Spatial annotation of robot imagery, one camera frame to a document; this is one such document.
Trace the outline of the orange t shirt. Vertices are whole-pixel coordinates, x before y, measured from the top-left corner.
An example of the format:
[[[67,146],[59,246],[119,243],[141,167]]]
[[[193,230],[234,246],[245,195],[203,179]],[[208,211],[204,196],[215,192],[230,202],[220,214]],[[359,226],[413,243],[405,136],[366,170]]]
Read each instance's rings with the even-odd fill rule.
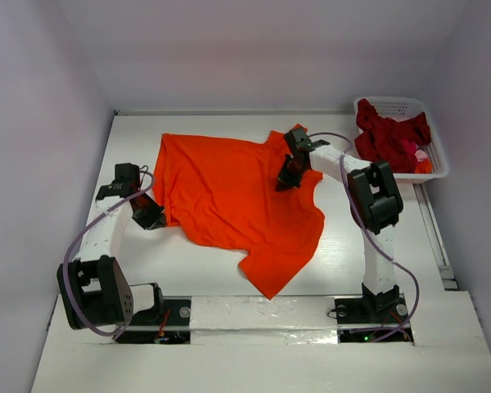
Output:
[[[268,299],[313,258],[325,224],[314,203],[322,173],[276,191],[288,152],[276,131],[263,143],[165,133],[154,171],[168,226],[199,246],[246,252],[238,268]]]

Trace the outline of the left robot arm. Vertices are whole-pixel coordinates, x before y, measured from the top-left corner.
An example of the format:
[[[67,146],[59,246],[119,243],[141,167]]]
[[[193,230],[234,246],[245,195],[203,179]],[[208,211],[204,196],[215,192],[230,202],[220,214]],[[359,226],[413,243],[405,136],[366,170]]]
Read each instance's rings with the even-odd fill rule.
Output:
[[[100,186],[95,216],[68,247],[56,277],[68,324],[116,337],[134,314],[132,290],[119,265],[125,230],[133,221],[151,231],[167,225],[164,207],[148,194],[155,178],[144,165],[115,165],[111,183]]]

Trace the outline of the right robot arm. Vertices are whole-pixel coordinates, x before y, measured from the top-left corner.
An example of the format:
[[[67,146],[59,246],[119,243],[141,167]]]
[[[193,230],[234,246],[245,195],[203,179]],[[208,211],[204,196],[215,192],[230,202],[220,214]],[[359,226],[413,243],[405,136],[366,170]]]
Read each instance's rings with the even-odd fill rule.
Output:
[[[363,233],[365,272],[362,296],[338,300],[335,312],[350,323],[376,323],[400,302],[393,240],[403,200],[390,165],[355,158],[324,140],[312,141],[301,126],[283,139],[289,152],[277,176],[278,192],[298,188],[311,169],[343,184],[351,215]]]

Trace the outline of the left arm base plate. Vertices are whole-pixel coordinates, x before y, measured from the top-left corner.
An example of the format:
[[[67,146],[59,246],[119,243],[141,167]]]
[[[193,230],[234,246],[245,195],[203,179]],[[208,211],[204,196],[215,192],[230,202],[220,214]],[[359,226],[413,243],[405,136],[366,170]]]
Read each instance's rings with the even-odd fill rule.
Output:
[[[115,339],[119,344],[183,345],[191,342],[191,298],[166,297],[164,308],[136,313]]]

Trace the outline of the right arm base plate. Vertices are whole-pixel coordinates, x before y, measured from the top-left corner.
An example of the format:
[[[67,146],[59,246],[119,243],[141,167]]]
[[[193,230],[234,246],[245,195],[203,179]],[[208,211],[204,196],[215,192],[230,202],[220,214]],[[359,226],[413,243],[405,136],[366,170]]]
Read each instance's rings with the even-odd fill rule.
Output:
[[[402,294],[380,310],[372,308],[367,296],[337,297],[327,316],[336,321],[339,343],[414,342],[410,323],[395,331],[408,316]]]

